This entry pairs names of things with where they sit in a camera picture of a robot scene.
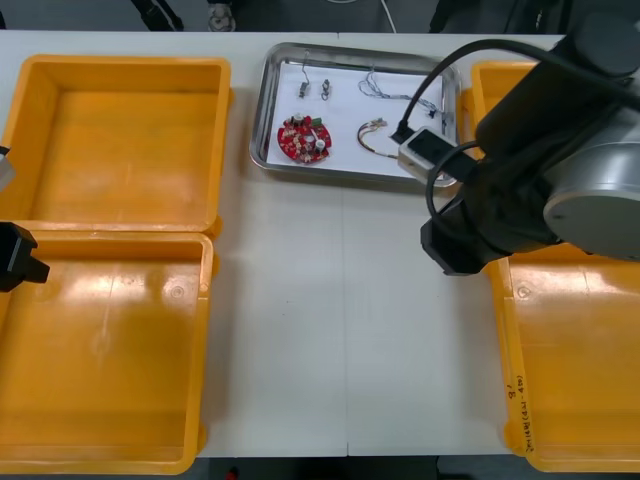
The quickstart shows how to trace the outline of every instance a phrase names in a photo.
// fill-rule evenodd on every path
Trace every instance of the table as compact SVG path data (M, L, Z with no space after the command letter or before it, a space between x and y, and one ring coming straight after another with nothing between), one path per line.
M248 143L280 42L444 56L471 35L0 32L0 126L35 53L222 56L232 65L202 456L504 453L488 280L422 252L420 195L274 178ZM549 48L558 37L518 37ZM457 63L469 84L483 52Z

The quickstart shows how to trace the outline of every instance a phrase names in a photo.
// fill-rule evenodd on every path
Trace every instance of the orange plastic bin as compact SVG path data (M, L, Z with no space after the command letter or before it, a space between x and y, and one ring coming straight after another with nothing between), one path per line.
M531 68L473 68L474 130ZM569 245L491 263L507 445L545 471L640 472L640 265Z
M0 472L183 472L204 439L211 241L32 233L51 272L0 295Z
M224 59L29 58L0 215L32 230L216 234L230 98Z

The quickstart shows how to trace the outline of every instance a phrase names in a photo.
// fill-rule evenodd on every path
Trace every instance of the red circuit board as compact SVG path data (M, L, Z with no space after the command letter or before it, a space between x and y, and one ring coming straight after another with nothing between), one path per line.
M316 141L322 140L325 148L317 152ZM331 135L319 119L304 117L300 125L293 124L293 118L287 118L278 129L278 145L284 154L296 163L312 165L329 156Z

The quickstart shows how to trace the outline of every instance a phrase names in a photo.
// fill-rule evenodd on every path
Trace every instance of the floor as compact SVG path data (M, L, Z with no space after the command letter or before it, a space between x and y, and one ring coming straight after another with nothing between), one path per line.
M401 33L426 33L437 0L387 0ZM445 32L501 33L513 0L464 0ZM206 0L169 0L187 31L206 31ZM608 10L640 19L637 0L579 0L572 21L585 12ZM326 0L236 0L241 31L389 32L379 0L337 5ZM31 30L145 31L129 0L0 0L7 28ZM181 480L224 480L237 467L242 480L345 478L366 480L599 480L638 478L635 475L558 475L535 471L515 456L391 457L348 459L198 459ZM21 476L35 480L41 476ZM134 477L103 477L115 480Z

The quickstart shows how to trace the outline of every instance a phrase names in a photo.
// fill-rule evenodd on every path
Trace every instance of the electronic part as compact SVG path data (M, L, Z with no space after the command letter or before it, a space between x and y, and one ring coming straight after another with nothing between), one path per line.
M325 78L324 82L322 82L322 93L320 94L320 97L322 97L322 100L326 102L327 100L329 100L330 93L331 93L331 82L329 81L328 78Z
M379 152L375 148L370 147L369 145L367 145L365 143L364 139L363 139L363 137L366 134L375 132L375 131L379 130L380 128L386 127L387 125L388 125L387 122L383 118L376 118L375 120L371 120L370 122L367 122L367 123L363 124L358 129L358 143L362 146L362 148L364 148L365 150L368 150L371 153L374 153L376 155L380 155L381 157L387 157L387 158L396 159L396 158L398 158L397 155L393 155L393 154L390 154L390 153Z
M307 71L305 70L308 59L309 59L309 50L305 50L304 60L302 61L302 73L304 75L305 81L300 84L300 90L298 90L298 98L304 98L307 95L307 90L309 89L309 85L311 85L311 81L309 80L309 75L307 75Z
M296 163L312 165L329 156L331 135L321 118L301 114L287 118L278 129L278 145Z

